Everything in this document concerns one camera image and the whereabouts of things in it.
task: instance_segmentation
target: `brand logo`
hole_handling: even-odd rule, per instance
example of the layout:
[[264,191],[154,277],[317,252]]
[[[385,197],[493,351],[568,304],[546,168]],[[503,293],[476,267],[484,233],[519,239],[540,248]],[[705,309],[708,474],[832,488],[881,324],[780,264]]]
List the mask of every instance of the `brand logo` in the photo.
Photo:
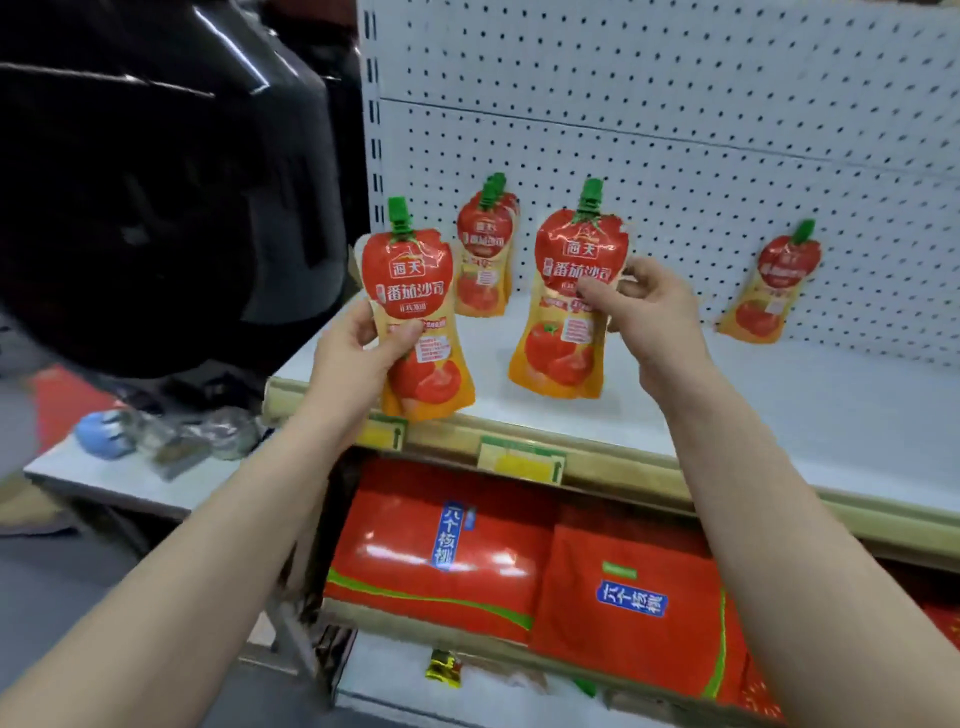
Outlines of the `brand logo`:
[[401,253],[390,260],[390,278],[411,279],[426,275],[423,258],[410,253]]
[[587,232],[581,232],[573,240],[567,240],[564,245],[564,255],[596,259],[599,255],[600,238]]

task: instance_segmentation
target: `gray floor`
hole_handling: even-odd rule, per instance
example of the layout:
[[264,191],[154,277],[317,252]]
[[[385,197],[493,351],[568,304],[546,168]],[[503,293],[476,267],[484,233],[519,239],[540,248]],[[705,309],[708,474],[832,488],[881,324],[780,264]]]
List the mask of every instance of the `gray floor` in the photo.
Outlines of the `gray floor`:
[[[36,452],[35,418],[26,391],[0,377],[0,474]],[[52,647],[133,567],[121,547],[77,534],[0,538],[0,692]],[[204,728],[391,728],[349,711],[321,715],[293,679],[235,665]]]

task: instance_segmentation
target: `store shelf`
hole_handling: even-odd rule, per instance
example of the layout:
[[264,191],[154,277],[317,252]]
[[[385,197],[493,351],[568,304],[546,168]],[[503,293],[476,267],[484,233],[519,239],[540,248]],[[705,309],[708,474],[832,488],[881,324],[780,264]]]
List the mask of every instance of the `store shelf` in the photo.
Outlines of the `store shelf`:
[[[599,400],[551,400],[507,379],[528,305],[515,295],[502,318],[458,317],[477,402],[410,425],[404,451],[473,465],[483,435],[514,437],[564,449],[564,486],[692,512],[666,422],[618,336],[608,338]],[[960,376],[798,341],[756,347],[706,336],[714,361],[854,534],[960,559]],[[315,345],[305,344],[270,380],[268,419],[296,409]]]
[[[418,725],[450,722],[490,728],[765,724],[733,706],[718,706],[584,670],[534,654],[522,644],[336,599],[324,600],[323,616],[329,622],[360,630],[336,688],[334,702],[401,722],[410,722],[409,716],[420,716],[424,721],[418,720]],[[429,683],[423,679],[423,672],[433,648],[544,672],[549,676],[551,693],[558,694],[543,695],[526,688],[512,688],[478,669],[464,674],[463,687],[458,691]],[[589,680],[606,694],[601,697],[617,705],[630,706],[630,712],[608,710],[601,699],[589,699],[578,693],[572,683],[567,682],[572,678]],[[387,712],[378,712],[377,706],[386,707]]]
[[351,708],[418,726],[475,725],[483,728],[666,728],[645,717],[608,709],[567,678],[547,675],[549,694],[508,685],[503,678],[469,665],[453,689],[423,677],[431,647],[358,632],[334,695]]
[[107,505],[185,518],[240,467],[238,460],[207,458],[164,480],[139,454],[101,460],[85,452],[71,434],[24,468],[24,473],[65,496],[89,497]]

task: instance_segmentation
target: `hand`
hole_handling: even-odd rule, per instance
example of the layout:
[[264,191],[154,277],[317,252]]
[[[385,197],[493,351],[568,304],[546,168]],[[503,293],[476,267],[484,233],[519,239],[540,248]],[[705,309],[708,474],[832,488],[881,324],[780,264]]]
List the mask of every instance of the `hand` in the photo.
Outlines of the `hand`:
[[581,278],[584,299],[611,317],[640,364],[640,385],[660,405],[663,398],[712,369],[700,329],[697,299],[689,284],[649,257],[627,260],[616,289],[597,279]]
[[301,409],[334,419],[352,442],[355,437],[349,435],[376,404],[387,372],[422,332],[423,321],[407,321],[377,346],[364,350],[376,338],[376,327],[370,302],[357,301],[334,319],[317,342]]

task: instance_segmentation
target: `left hand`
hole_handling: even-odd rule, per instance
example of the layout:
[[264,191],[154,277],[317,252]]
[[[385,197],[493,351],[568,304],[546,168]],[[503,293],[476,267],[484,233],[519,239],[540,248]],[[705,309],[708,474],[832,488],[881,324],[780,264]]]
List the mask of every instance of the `left hand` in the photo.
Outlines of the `left hand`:
[[423,321],[407,321],[377,346],[370,301],[362,299],[342,311],[317,342],[313,374],[301,409],[335,420],[349,438],[376,404],[387,372],[417,343]]

